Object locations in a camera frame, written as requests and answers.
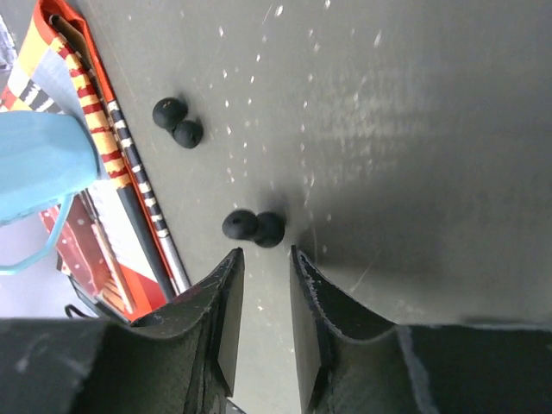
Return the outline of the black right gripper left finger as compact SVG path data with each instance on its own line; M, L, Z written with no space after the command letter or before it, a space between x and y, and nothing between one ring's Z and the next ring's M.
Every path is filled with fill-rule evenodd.
M1 322L4 413L223 413L233 394L244 253L131 324Z

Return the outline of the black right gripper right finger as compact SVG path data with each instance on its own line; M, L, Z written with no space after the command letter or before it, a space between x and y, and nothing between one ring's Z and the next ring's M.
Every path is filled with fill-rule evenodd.
M290 252L304 413L548 413L551 331L519 324L398 324Z

